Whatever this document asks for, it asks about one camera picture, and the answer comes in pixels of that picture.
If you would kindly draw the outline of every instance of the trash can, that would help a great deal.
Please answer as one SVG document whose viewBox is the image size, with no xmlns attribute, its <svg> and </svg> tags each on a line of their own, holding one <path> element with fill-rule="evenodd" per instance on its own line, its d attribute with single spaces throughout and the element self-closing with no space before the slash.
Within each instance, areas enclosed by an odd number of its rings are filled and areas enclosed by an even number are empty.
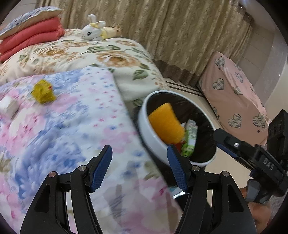
<svg viewBox="0 0 288 234">
<path fill-rule="evenodd" d="M 198 126 L 196 145 L 193 154 L 189 157 L 193 165 L 204 167 L 215 158 L 217 144 L 213 139 L 215 127 L 204 111 L 193 101 L 173 91 L 156 91 L 148 95 L 138 114 L 138 126 L 145 145 L 169 166 L 167 159 L 167 145 L 158 137 L 152 128 L 148 116 L 159 106 L 169 102 L 180 123 L 189 119 Z"/>
</svg>

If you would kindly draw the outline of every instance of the plaid heart pattern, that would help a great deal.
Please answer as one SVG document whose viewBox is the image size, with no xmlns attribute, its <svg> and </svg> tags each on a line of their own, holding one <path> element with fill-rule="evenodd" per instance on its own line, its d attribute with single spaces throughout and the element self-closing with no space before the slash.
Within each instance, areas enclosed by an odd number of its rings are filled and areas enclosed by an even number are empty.
<svg viewBox="0 0 288 234">
<path fill-rule="evenodd" d="M 235 67 L 236 67 L 239 71 L 242 71 L 242 69 L 241 69 L 238 65 L 235 64 Z"/>
<path fill-rule="evenodd" d="M 216 115 L 216 118 L 219 120 L 218 113 L 217 113 L 217 109 L 216 109 L 215 107 L 212 107 L 212 109 L 213 109 L 213 111 L 214 111 L 214 113 L 215 113 L 215 115 Z"/>
<path fill-rule="evenodd" d="M 233 87 L 233 91 L 234 91 L 234 93 L 237 94 L 237 95 L 242 95 L 241 90 L 239 89 L 238 86 L 236 86 L 236 88 Z"/>
<path fill-rule="evenodd" d="M 266 125 L 265 116 L 259 113 L 258 116 L 255 116 L 253 118 L 253 124 L 259 128 L 265 128 Z"/>
<path fill-rule="evenodd" d="M 221 56 L 220 58 L 215 59 L 215 64 L 219 67 L 223 67 L 225 65 L 225 59 Z"/>
<path fill-rule="evenodd" d="M 217 82 L 214 82 L 214 83 L 212 84 L 212 86 L 213 86 L 214 89 L 224 90 L 224 80 L 221 79 L 221 78 L 219 78 L 219 79 L 217 80 Z"/>
<path fill-rule="evenodd" d="M 202 80 L 198 81 L 199 87 L 202 88 Z"/>
<path fill-rule="evenodd" d="M 250 89 L 252 90 L 252 92 L 253 92 L 255 95 L 257 95 L 257 94 L 255 93 L 255 90 L 254 90 L 252 87 L 250 87 Z"/>
<path fill-rule="evenodd" d="M 241 76 L 240 73 L 235 72 L 235 76 L 237 77 L 238 80 L 240 80 L 241 83 L 243 83 L 243 77 Z"/>
<path fill-rule="evenodd" d="M 233 115 L 232 119 L 228 119 L 228 124 L 232 128 L 241 128 L 241 116 L 239 114 Z"/>
</svg>

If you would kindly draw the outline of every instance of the stuffed bunny toy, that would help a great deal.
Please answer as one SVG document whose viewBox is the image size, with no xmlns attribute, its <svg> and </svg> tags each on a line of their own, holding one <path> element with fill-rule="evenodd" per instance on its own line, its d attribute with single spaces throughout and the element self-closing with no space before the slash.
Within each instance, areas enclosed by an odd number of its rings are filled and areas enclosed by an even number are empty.
<svg viewBox="0 0 288 234">
<path fill-rule="evenodd" d="M 115 27 L 105 27 L 105 21 L 96 22 L 95 15 L 88 15 L 88 24 L 82 29 L 82 37 L 90 41 L 100 41 L 112 37 L 121 36 L 120 25 Z"/>
</svg>

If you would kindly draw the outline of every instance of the tile floor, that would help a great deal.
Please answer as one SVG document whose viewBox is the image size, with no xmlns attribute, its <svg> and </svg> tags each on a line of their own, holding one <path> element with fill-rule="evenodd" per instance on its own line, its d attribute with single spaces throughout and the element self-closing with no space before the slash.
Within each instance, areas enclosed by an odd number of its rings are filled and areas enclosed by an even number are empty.
<svg viewBox="0 0 288 234">
<path fill-rule="evenodd" d="M 214 127 L 221 128 L 211 106 L 209 105 L 208 101 L 203 97 L 203 95 L 197 89 L 184 86 L 182 83 L 178 82 L 177 84 L 172 81 L 171 79 L 165 79 L 171 88 L 172 91 L 182 94 L 195 102 L 202 110 L 206 113 L 206 115 L 211 119 Z M 250 171 L 236 162 L 231 156 L 227 153 L 218 149 L 216 152 L 216 158 L 210 164 L 206 166 L 205 171 L 211 173 L 220 174 L 222 171 L 228 171 L 233 179 L 235 180 L 238 187 L 245 187 L 247 184 L 247 180 L 250 179 L 249 173 Z M 212 200 L 212 192 L 208 191 L 207 199 L 210 203 Z"/>
</svg>

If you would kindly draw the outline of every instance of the hand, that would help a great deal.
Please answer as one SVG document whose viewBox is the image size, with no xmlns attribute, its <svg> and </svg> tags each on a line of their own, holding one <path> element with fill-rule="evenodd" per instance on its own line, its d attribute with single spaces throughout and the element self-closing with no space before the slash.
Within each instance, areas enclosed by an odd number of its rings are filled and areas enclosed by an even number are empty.
<svg viewBox="0 0 288 234">
<path fill-rule="evenodd" d="M 247 196 L 247 188 L 240 188 L 240 191 L 244 198 Z M 250 212 L 252 214 L 252 217 L 255 221 L 257 233 L 261 233 L 268 224 L 268 221 L 271 216 L 271 206 L 268 202 L 266 205 L 255 203 L 255 202 L 249 202 L 248 207 L 250 209 Z"/>
</svg>

